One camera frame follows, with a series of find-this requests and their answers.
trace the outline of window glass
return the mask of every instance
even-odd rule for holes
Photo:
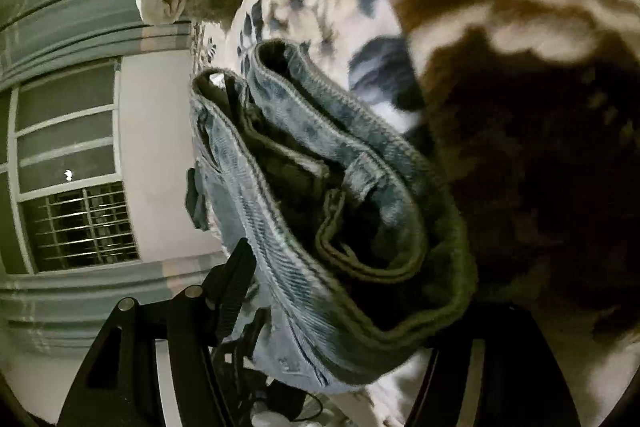
[[[96,68],[43,77],[20,86],[17,130],[57,116],[113,103],[114,66],[106,62]]]
[[[18,161],[63,147],[110,137],[113,135],[111,120],[111,111],[101,112],[51,125],[20,136],[18,138]]]
[[[18,168],[20,192],[104,176],[115,171],[113,145],[98,147]]]

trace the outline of bedsheet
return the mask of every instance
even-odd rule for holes
[[[640,346],[628,337],[603,342],[594,334],[603,317],[615,309],[613,305],[605,310],[581,306],[552,286],[549,281],[559,280],[566,287],[578,287],[579,282],[558,279],[557,273],[563,269],[575,275],[583,267],[575,264],[571,271],[567,259],[573,258],[562,257],[564,251],[558,248],[561,235],[543,230],[541,217],[546,219],[548,206],[535,198],[535,204],[529,204],[529,199],[530,192],[555,196],[556,184],[566,181],[552,176],[564,174],[566,165],[541,162],[556,153],[546,143],[569,155],[575,148],[590,146],[598,155],[603,151],[599,140],[617,146],[617,135],[624,136],[627,121],[621,120],[626,112],[620,97],[615,98],[601,81],[594,84],[594,78],[618,74],[611,70],[612,63],[637,60],[639,41],[629,35],[640,32],[638,5],[638,0],[244,0],[226,34],[213,23],[196,24],[194,71],[213,65],[243,74],[247,53],[256,42],[276,37],[304,42],[316,65],[336,84],[368,103],[426,155],[434,155],[437,149],[470,227],[472,247],[480,254],[495,250],[494,259],[481,264],[482,275],[504,267],[499,275],[510,281],[492,298],[514,299],[532,310],[569,385],[582,424],[595,427],[638,368]],[[621,40],[630,44],[617,48]],[[510,69],[514,64],[515,73]],[[468,81],[478,71],[480,87]],[[527,82],[516,84],[517,78]],[[541,78],[551,83],[541,84]],[[575,98],[567,96],[567,90],[561,96],[556,93],[557,79],[575,89]],[[510,92],[510,86],[517,89]],[[626,96],[635,92],[632,87],[623,91]],[[536,108],[529,120],[523,117],[527,107]],[[580,113],[583,107],[591,112]],[[572,122],[570,133],[557,127],[558,121]],[[601,127],[616,139],[604,136]],[[541,129],[541,134],[536,141],[527,141],[532,128]],[[590,140],[576,145],[576,130]],[[536,154],[527,155],[530,151]],[[605,152],[619,154],[617,149],[605,148]],[[622,157],[635,165],[632,155]],[[602,172],[610,167],[598,166]],[[620,167],[613,167],[620,176]],[[620,177],[628,181],[634,176]],[[525,186],[524,180],[540,177],[553,178],[554,187]],[[579,183],[590,181],[580,178]],[[629,184],[626,189],[635,197],[634,187]],[[580,185],[575,185],[569,197],[579,201],[575,196],[579,191]],[[558,201],[569,215],[574,212],[584,219],[579,209],[561,198]],[[594,226],[584,219],[580,230]],[[517,257],[513,252],[524,253]],[[606,277],[611,263],[618,263],[615,270],[621,273],[627,261],[624,254],[611,254],[610,264],[596,269]],[[631,286],[636,283],[629,280]],[[363,391],[379,425],[404,423],[428,356],[428,352],[418,353]],[[476,358],[478,373],[481,354]],[[473,398],[465,398],[466,405],[473,403]],[[463,416],[459,425],[472,425],[473,414]]]

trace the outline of floral blanket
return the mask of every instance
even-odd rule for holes
[[[532,310],[599,425],[640,363],[640,0],[244,0],[226,34],[196,24],[194,71],[276,37],[437,156],[480,297]],[[381,422],[427,359],[369,387]]]

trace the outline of denim fabric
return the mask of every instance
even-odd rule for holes
[[[203,232],[209,230],[205,197],[206,195],[202,186],[202,176],[196,163],[195,167],[187,171],[187,194],[184,197],[184,207],[189,217],[191,217],[193,226]]]
[[[234,336],[268,308],[257,368],[342,393],[463,314],[476,283],[465,228],[428,159],[303,49],[266,41],[250,61],[246,79],[223,71],[226,89],[216,71],[196,77],[191,97],[225,244],[242,229],[257,258]]]

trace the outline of window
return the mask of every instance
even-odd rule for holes
[[[138,259],[120,172],[116,60],[0,93],[0,133],[5,272]]]
[[[122,183],[78,188],[22,205],[38,270],[138,257]]]

